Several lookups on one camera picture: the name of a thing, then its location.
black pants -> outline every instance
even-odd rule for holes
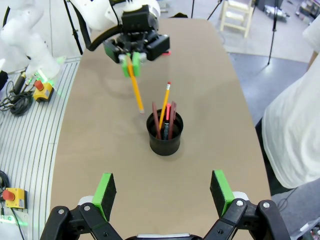
[[[285,188],[284,186],[282,186],[281,183],[276,178],[275,172],[272,169],[270,161],[269,161],[268,156],[266,154],[266,151],[264,148],[264,142],[262,139],[262,118],[255,126],[255,130],[256,130],[256,134],[258,135],[258,139],[259,139],[259,143],[260,143],[260,148],[261,148],[261,152],[262,152],[262,156],[263,156],[263,160],[264,160],[266,175],[268,177],[271,196],[273,196],[275,194],[282,194],[284,192],[290,191],[291,189],[288,189],[288,188]]]

maroon pencil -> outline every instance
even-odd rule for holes
[[[159,118],[158,118],[157,106],[156,106],[155,102],[152,102],[152,112],[153,112],[153,119],[154,119],[154,125],[155,125],[155,130],[156,130],[156,137],[158,139],[161,139],[161,132],[159,129]]]
[[[169,118],[168,140],[172,139],[172,135],[173,135],[173,132],[174,132],[175,113],[176,113],[176,103],[174,101],[172,101],[172,103],[171,103],[171,111],[170,111],[170,118]]]

red button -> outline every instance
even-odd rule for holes
[[[40,80],[37,80],[34,82],[34,86],[36,87],[36,89],[38,89],[39,91],[42,91],[45,87],[42,84],[42,82]]]
[[[8,201],[15,200],[15,194],[13,192],[10,192],[7,189],[3,191],[2,197],[3,197],[4,200],[8,200]]]

white chair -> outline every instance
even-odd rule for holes
[[[222,32],[225,26],[240,29],[244,31],[244,37],[246,38],[249,33],[251,19],[254,12],[254,8],[251,5],[251,1],[249,4],[245,4],[234,0],[225,0],[220,13],[220,31]],[[226,22],[226,19],[236,20],[236,22],[238,21],[240,24],[236,25]]]

pen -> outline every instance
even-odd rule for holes
[[[166,104],[166,116],[165,116],[165,122],[164,122],[163,140],[168,140],[170,107],[171,107],[171,104],[167,103]]]
[[[139,107],[139,111],[140,111],[141,114],[144,114],[145,113],[145,109],[144,109],[144,105],[142,103],[142,99],[141,99],[141,96],[140,96],[137,79],[136,79],[135,74],[134,74],[134,68],[133,68],[133,65],[132,65],[132,61],[131,61],[131,59],[130,59],[130,57],[128,55],[126,56],[126,61],[127,61],[127,65],[128,65],[128,73],[129,73],[131,81],[132,81],[132,87],[133,87],[133,91],[134,91],[134,94],[135,94],[136,102],[137,102],[138,107]]]
[[[169,131],[168,131],[168,140],[172,139],[173,131],[174,131],[174,115],[175,115],[175,102],[171,103],[171,111],[169,117]]]
[[[168,84],[166,85],[166,91],[165,91],[165,96],[164,96],[164,100],[163,100],[163,105],[162,105],[162,110],[161,110],[161,115],[160,115],[160,121],[159,121],[159,129],[160,130],[161,130],[161,127],[162,127],[162,122],[164,121],[166,105],[168,103],[168,98],[169,98],[170,85],[171,85],[171,82],[168,81]]]
[[[161,132],[159,129],[159,119],[158,119],[158,112],[157,112],[157,106],[154,102],[152,102],[152,112],[153,112],[153,119],[154,119],[154,125],[156,130],[156,137],[158,139],[161,139]]]

